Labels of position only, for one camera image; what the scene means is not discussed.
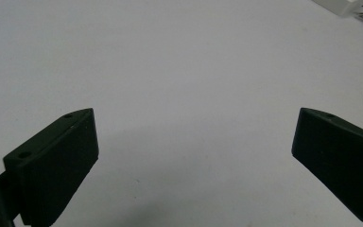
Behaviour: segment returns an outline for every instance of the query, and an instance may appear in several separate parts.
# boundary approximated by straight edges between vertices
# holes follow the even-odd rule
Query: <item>black plastic part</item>
[[[293,156],[363,221],[363,130],[329,113],[302,108]]]
[[[51,226],[98,159],[93,109],[66,114],[4,158],[0,227]]]

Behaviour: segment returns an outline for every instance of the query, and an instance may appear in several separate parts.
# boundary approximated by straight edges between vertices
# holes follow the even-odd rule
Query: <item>tabletop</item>
[[[363,128],[362,22],[310,0],[0,0],[0,173],[95,110],[99,160],[55,227],[363,226],[292,157],[301,107]]]

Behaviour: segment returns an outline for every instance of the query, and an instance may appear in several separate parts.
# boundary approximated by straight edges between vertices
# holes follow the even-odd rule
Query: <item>white table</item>
[[[363,128],[354,18],[309,0],[0,1],[0,173],[87,107],[99,160],[55,227],[363,226],[290,151],[301,107]]]

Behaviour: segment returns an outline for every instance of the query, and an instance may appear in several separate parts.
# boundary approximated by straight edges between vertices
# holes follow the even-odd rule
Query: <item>white plastic device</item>
[[[363,21],[363,0],[313,0],[338,16],[354,15]]]

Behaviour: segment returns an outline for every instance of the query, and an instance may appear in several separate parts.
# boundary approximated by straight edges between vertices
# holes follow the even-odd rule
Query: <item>screw hole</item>
[[[21,159],[25,159],[26,157],[28,157],[30,155],[31,155],[31,152],[26,151],[26,152],[20,153],[18,157]]]

